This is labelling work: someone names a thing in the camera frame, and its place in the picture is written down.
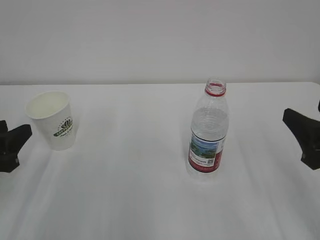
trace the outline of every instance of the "cup logo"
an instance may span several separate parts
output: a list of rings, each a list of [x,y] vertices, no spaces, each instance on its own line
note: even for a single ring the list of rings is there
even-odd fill
[[[72,118],[70,116],[66,117],[62,123],[58,126],[58,131],[53,134],[55,137],[64,137],[68,136],[72,132],[72,128],[74,127]]]

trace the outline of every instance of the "bottle neck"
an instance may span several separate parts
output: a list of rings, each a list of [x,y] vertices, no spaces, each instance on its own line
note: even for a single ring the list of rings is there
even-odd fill
[[[211,97],[223,97],[226,94],[226,84],[218,79],[209,78],[205,86],[205,93]]]

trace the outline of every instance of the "plastic water bottle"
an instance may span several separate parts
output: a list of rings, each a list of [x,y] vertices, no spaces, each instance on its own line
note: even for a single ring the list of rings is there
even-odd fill
[[[191,123],[187,171],[199,180],[209,180],[217,172],[229,127],[225,98],[226,84],[209,78],[204,95],[195,108]]]

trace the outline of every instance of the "white tabletop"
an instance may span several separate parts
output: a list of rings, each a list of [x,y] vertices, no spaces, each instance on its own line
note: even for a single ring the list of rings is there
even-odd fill
[[[320,171],[282,122],[320,120],[310,82],[227,85],[230,127],[211,183],[187,173],[204,84],[0,86],[0,120],[30,123],[27,101],[71,97],[75,145],[52,151],[32,125],[20,166],[0,175],[1,240],[319,240]]]

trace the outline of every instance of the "white paper cup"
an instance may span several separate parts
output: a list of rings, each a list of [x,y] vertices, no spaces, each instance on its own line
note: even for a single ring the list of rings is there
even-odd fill
[[[66,93],[41,93],[26,105],[25,113],[53,150],[65,150],[74,144],[75,130]]]

